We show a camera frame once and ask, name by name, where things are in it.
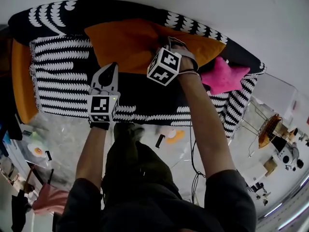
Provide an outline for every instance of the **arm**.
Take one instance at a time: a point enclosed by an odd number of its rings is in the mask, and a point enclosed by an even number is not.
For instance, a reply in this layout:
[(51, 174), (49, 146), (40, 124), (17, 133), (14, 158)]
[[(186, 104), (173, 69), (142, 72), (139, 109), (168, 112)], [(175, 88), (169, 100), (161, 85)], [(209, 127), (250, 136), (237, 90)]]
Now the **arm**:
[[(183, 57), (181, 68), (192, 68)], [(221, 120), (198, 75), (178, 77), (190, 107), (197, 146), (205, 169), (205, 208), (224, 231), (255, 231), (256, 213), (244, 179), (235, 171)]]
[(106, 131), (93, 127), (76, 169), (76, 180), (57, 224), (57, 232), (98, 230)]
[[(192, 69), (191, 60), (183, 57), (181, 70)], [(225, 132), (217, 111), (198, 75), (178, 76), (190, 107), (197, 147), (206, 177), (223, 170), (235, 169)]]
[(76, 168), (76, 179), (84, 178), (101, 189), (106, 131), (93, 127), (87, 137)]

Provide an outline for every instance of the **cable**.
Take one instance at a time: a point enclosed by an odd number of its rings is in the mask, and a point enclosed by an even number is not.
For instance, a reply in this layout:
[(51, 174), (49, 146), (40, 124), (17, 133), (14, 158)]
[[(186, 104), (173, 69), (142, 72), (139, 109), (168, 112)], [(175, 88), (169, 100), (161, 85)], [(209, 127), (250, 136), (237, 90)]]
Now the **cable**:
[(191, 128), (192, 128), (192, 123), (190, 122), (190, 147), (191, 147), (191, 163), (192, 163), (192, 167), (194, 169), (194, 171), (196, 172), (196, 175), (194, 176), (194, 179), (193, 179), (193, 182), (192, 182), (192, 186), (191, 186), (191, 200), (192, 200), (192, 203), (194, 203), (194, 199), (195, 199), (195, 192), (197, 190), (197, 184), (198, 184), (198, 178), (199, 176), (203, 176), (204, 178), (206, 178), (206, 176), (200, 172), (200, 171), (197, 171), (197, 169), (195, 168), (195, 165), (194, 165), (194, 161), (193, 161), (193, 157), (194, 157), (194, 147), (197, 143), (197, 141), (195, 140), (194, 141), (194, 144), (193, 144), (193, 147), (192, 147), (192, 134), (191, 134)]
[(249, 148), (248, 148), (248, 151), (249, 151), (248, 158), (250, 157), (250, 148), (251, 148), (251, 146), (253, 145), (253, 143), (255, 142), (256, 138), (257, 138), (257, 136), (255, 136), (253, 142), (250, 144), (250, 146), (249, 146)]

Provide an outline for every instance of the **black blanket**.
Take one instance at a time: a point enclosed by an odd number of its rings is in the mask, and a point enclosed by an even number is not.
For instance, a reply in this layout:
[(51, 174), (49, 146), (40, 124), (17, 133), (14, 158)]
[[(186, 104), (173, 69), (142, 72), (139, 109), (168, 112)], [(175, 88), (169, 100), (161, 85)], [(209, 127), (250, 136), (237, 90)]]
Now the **black blanket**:
[[(63, 116), (88, 117), (86, 95), (99, 66), (84, 29), (103, 22), (142, 18), (162, 26), (226, 44), (220, 56), (231, 66), (248, 66), (243, 89), (211, 99), (231, 137), (241, 121), (256, 75), (265, 65), (223, 34), (182, 15), (141, 4), (117, 0), (71, 0), (55, 2), (17, 13), (9, 20), (13, 37), (29, 45), (33, 54), (32, 76), (37, 86), (37, 104), (42, 111)], [(213, 67), (213, 61), (199, 69)], [(121, 93), (117, 121), (140, 124), (190, 126), (190, 111), (175, 80), (167, 87), (142, 74), (119, 73)]]

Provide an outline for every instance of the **sleeve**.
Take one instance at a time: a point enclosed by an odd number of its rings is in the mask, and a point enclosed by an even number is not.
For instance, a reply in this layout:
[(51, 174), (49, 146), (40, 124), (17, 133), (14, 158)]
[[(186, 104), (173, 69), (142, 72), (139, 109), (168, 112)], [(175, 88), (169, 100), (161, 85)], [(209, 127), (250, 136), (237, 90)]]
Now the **sleeve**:
[(207, 179), (205, 208), (218, 219), (225, 232), (255, 231), (255, 206), (243, 177), (235, 170), (221, 171)]
[(69, 193), (57, 232), (98, 231), (101, 195), (98, 188), (86, 179), (77, 179)]

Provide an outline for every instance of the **pink cushion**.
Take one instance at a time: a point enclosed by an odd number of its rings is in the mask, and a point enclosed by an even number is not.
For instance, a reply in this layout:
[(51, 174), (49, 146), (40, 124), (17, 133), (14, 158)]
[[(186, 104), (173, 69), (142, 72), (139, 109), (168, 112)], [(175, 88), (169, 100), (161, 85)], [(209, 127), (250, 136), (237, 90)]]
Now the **pink cushion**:
[(240, 81), (249, 71), (249, 67), (230, 67), (222, 57), (216, 57), (214, 68), (201, 74), (202, 83), (211, 87), (211, 95), (241, 90)]
[(40, 190), (39, 197), (32, 205), (34, 214), (45, 214), (52, 211), (62, 214), (68, 195), (67, 191), (59, 190), (45, 183)]

